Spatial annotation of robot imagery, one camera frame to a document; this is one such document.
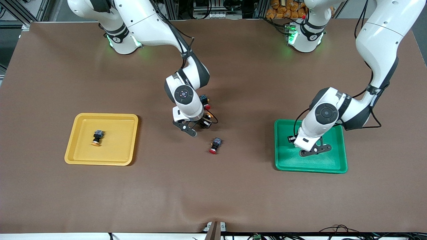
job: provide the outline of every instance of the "orange object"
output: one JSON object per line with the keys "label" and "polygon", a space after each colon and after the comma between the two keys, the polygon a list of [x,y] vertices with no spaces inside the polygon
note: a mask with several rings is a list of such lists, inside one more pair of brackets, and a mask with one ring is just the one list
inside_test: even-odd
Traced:
{"label": "orange object", "polygon": [[270,5],[273,9],[277,9],[280,7],[280,2],[279,2],[279,0],[271,0]]}
{"label": "orange object", "polygon": [[291,11],[291,18],[298,18],[298,13],[295,11]]}
{"label": "orange object", "polygon": [[280,6],[278,9],[277,9],[277,14],[283,14],[283,13],[285,13],[286,12],[286,7],[284,7],[284,6]]}
{"label": "orange object", "polygon": [[274,9],[268,9],[267,10],[267,14],[266,14],[266,18],[273,19],[275,17],[276,17],[276,10],[274,10]]}
{"label": "orange object", "polygon": [[298,9],[298,17],[304,18],[305,17],[305,11],[304,9]]}
{"label": "orange object", "polygon": [[297,2],[294,2],[293,0],[287,0],[286,2],[286,8],[290,9],[291,11],[297,11],[299,7],[299,4]]}
{"label": "orange object", "polygon": [[291,17],[291,10],[286,10],[286,12],[283,14],[284,18],[290,18]]}

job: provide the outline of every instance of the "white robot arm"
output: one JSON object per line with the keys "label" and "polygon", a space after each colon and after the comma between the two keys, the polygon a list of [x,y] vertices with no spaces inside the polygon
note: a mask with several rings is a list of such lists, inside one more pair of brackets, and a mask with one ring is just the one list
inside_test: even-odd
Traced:
{"label": "white robot arm", "polygon": [[356,38],[357,50],[373,73],[363,98],[356,100],[335,88],[320,90],[310,103],[310,112],[297,136],[290,141],[307,154],[316,154],[319,152],[316,142],[335,123],[342,124],[345,130],[363,128],[372,108],[389,86],[398,64],[398,46],[425,3],[425,0],[377,0],[374,13]]}
{"label": "white robot arm", "polygon": [[132,53],[139,43],[147,46],[175,46],[188,65],[184,67],[183,63],[176,73],[166,78],[164,84],[168,97],[177,105],[173,108],[173,124],[193,137],[196,131],[188,126],[190,122],[194,125],[199,123],[204,128],[210,127],[211,116],[205,114],[196,93],[197,89],[208,84],[209,71],[179,31],[158,11],[157,6],[151,4],[150,0],[115,0],[115,8],[109,0],[68,0],[68,5],[80,17],[98,20],[118,53]]}
{"label": "white robot arm", "polygon": [[343,0],[305,0],[309,12],[305,19],[289,24],[288,44],[303,53],[313,51],[320,44],[323,30],[332,16],[329,7],[340,2]]}

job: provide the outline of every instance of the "yellow tray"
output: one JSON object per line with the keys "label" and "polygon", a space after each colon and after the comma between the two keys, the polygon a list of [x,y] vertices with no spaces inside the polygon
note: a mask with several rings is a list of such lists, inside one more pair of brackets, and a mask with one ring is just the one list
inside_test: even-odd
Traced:
{"label": "yellow tray", "polygon": [[[68,164],[126,166],[132,161],[138,117],[135,114],[80,113],[74,120],[65,161]],[[92,146],[96,130],[104,131]]]}

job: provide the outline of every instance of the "brown table mat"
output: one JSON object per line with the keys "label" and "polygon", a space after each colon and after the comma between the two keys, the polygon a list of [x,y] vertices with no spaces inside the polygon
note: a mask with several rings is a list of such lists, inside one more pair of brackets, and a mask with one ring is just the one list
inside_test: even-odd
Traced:
{"label": "brown table mat", "polygon": [[[303,54],[262,20],[176,22],[196,37],[211,73],[198,94],[219,118],[196,138],[172,125],[163,88],[177,49],[121,56],[97,23],[33,23],[0,87],[0,232],[196,232],[212,220],[229,231],[426,232],[427,69],[412,32],[375,108],[383,128],[345,132],[346,174],[274,167],[274,121],[297,117],[322,88],[368,84],[355,23],[332,20]],[[131,166],[65,163],[81,112],[140,116]],[[224,142],[211,155],[215,137]]]}

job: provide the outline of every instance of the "green tray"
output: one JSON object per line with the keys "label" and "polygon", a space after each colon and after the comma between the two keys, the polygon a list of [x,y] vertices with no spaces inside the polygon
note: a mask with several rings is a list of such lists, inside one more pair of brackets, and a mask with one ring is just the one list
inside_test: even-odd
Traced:
{"label": "green tray", "polygon": [[[313,173],[346,173],[344,136],[341,126],[335,126],[323,135],[323,143],[330,144],[332,150],[319,155],[301,157],[298,147],[288,142],[293,134],[295,120],[279,119],[274,123],[276,168],[280,171]],[[301,121],[296,124],[298,130]]]}

